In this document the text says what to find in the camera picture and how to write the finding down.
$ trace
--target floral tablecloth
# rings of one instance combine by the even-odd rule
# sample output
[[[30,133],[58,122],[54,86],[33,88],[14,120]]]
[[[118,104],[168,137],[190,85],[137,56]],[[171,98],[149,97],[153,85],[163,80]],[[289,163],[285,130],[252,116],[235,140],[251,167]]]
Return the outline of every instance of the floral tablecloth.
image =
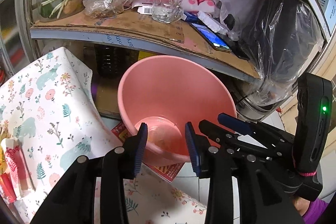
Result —
[[[0,123],[22,150],[36,191],[16,201],[29,223],[51,189],[80,155],[104,156],[121,143],[104,125],[91,96],[92,71],[66,48],[46,54],[0,88]],[[131,224],[204,223],[206,208],[142,166],[124,180]],[[97,181],[95,223],[99,221]]]

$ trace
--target clear glass cup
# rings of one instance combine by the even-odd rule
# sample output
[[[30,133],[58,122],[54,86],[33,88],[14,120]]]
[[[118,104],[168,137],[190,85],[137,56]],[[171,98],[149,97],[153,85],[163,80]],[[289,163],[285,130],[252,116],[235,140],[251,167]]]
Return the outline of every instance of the clear glass cup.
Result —
[[[171,23],[183,15],[182,0],[154,0],[152,17],[155,21]]]

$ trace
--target pink plastic basin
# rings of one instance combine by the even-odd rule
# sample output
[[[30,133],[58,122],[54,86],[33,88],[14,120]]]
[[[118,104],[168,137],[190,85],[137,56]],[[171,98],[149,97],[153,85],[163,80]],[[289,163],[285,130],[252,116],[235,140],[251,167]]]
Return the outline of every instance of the pink plastic basin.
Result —
[[[203,119],[219,125],[217,116],[222,112],[236,117],[235,104],[215,75],[192,61],[166,55],[145,58],[125,72],[118,106],[132,135],[142,122],[148,125],[143,162],[153,166],[190,161],[186,122],[201,134],[198,124]]]

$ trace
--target metal rivet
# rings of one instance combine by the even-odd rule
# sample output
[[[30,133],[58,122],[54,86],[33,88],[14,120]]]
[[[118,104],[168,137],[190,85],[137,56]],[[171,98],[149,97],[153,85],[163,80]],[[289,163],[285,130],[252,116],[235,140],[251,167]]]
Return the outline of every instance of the metal rivet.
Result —
[[[216,154],[218,152],[218,148],[215,146],[211,146],[208,148],[210,153]]]
[[[247,155],[246,159],[250,162],[255,162],[257,160],[255,155]]]
[[[235,151],[233,150],[233,149],[231,149],[231,148],[228,148],[227,150],[226,150],[226,152],[228,152],[229,154],[233,154]]]
[[[121,146],[119,146],[116,149],[114,149],[114,152],[116,154],[122,154],[122,153],[124,153],[124,151],[125,151],[125,149],[123,147],[121,147]]]
[[[83,164],[84,162],[86,162],[86,156],[78,157],[77,162],[80,163],[80,164]]]

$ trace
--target blue phone screen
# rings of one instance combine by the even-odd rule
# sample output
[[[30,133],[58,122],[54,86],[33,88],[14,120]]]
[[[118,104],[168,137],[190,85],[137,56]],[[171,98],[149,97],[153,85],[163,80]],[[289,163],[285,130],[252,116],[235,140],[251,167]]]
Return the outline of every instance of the blue phone screen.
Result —
[[[226,45],[222,39],[209,30],[208,27],[195,23],[192,23],[192,25],[195,26],[197,30],[199,30],[215,47],[223,47],[228,50],[230,49],[228,45]]]

